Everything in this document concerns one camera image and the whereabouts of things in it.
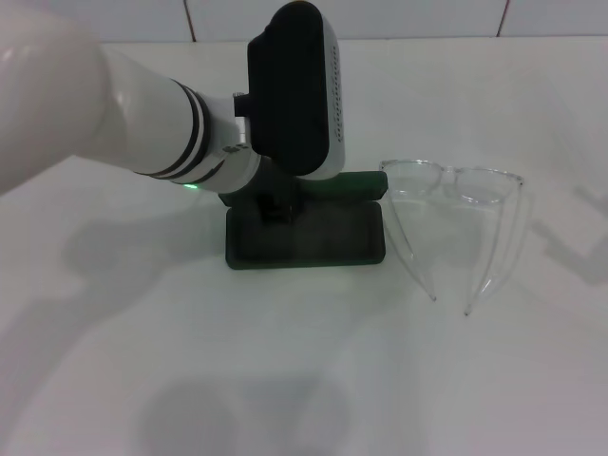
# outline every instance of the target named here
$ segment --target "glasses lens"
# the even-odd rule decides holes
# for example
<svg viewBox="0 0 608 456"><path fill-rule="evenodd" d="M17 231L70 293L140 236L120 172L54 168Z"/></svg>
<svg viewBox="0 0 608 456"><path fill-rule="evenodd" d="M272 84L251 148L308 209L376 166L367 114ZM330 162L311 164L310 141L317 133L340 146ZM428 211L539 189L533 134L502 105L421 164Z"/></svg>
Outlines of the glasses lens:
<svg viewBox="0 0 608 456"><path fill-rule="evenodd" d="M467 200L504 201L519 181L515 176L489 169L464 169L456 177L456 189Z"/></svg>
<svg viewBox="0 0 608 456"><path fill-rule="evenodd" d="M398 212L396 208L397 205L402 206L403 204L409 203L409 201L401 200L395 202L392 200L390 192L385 194L382 201L384 203L382 207L384 226L389 235L389 240L395 248L397 256L413 279L427 292L428 296L433 301L436 300L432 277L428 273L428 270L424 269L419 263L418 257L414 254L401 222L401 211Z"/></svg>
<svg viewBox="0 0 608 456"><path fill-rule="evenodd" d="M396 161L384 167L393 195L424 195L430 192L441 178L442 169L435 163Z"/></svg>

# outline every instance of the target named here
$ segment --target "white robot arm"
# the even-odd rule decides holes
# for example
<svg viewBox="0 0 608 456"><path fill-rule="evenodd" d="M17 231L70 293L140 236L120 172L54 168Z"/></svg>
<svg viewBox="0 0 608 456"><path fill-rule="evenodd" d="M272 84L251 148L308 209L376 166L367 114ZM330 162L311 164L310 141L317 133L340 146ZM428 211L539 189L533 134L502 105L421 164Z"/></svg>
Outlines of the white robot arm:
<svg viewBox="0 0 608 456"><path fill-rule="evenodd" d="M267 28L272 33L265 31L250 44L250 94L239 97L239 103L233 96L201 96L102 49L68 20L3 4L0 195L73 154L223 194L253 178L260 155L304 179L335 176L344 163L337 43L320 13L297 3L302 5L290 4L277 13ZM319 19L316 48L322 50L314 57L316 74L301 74L313 76L313 82L300 83L304 89L297 87L285 100L284 91L276 93L276 79L289 75L276 66L260 67L268 59L259 56L272 52L280 60L285 49L277 43L291 46L294 37L300 40L300 23L310 28L302 17ZM295 58L291 52L293 74L311 67L310 56L302 60L298 55L318 39L306 39L295 44ZM253 137L250 126L256 130ZM294 144L294 151L287 150Z"/></svg>

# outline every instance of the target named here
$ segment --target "tile grout line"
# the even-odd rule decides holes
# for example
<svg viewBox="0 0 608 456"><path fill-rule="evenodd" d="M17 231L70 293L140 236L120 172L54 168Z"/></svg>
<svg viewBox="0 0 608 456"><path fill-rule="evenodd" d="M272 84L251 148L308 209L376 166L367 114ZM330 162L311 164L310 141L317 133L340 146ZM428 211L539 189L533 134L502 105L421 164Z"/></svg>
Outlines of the tile grout line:
<svg viewBox="0 0 608 456"><path fill-rule="evenodd" d="M193 43L196 43L197 35L194 32L194 27L192 27L192 18L190 17L190 9L188 8L188 0L183 0L183 7L186 10L186 19L188 21L188 27L190 28L190 36L192 37Z"/></svg>
<svg viewBox="0 0 608 456"><path fill-rule="evenodd" d="M498 33L496 33L497 38L501 36L501 32L503 31L504 19L506 19L506 14L509 11L510 4L511 0L506 0L506 4L504 5L503 18L501 19L501 24L498 26Z"/></svg>

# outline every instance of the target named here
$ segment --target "white surface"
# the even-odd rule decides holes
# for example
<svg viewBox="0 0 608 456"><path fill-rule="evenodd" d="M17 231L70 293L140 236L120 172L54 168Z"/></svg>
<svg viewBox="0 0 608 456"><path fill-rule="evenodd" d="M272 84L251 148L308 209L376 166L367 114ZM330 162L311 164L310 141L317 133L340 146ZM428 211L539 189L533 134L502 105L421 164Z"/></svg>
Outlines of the white surface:
<svg viewBox="0 0 608 456"><path fill-rule="evenodd" d="M338 38L496 36L506 0L313 0ZM198 41L248 41L287 0L188 0Z"/></svg>
<svg viewBox="0 0 608 456"><path fill-rule="evenodd" d="M217 198L98 163L0 199L0 454L603 455L607 44L341 44L347 169L527 178L519 267L469 319L457 282L432 304L391 249L231 271ZM211 95L246 89L244 45L117 48Z"/></svg>
<svg viewBox="0 0 608 456"><path fill-rule="evenodd" d="M604 0L511 0L502 36L606 35Z"/></svg>
<svg viewBox="0 0 608 456"><path fill-rule="evenodd" d="M192 41L182 0L10 1L75 19L100 41Z"/></svg>

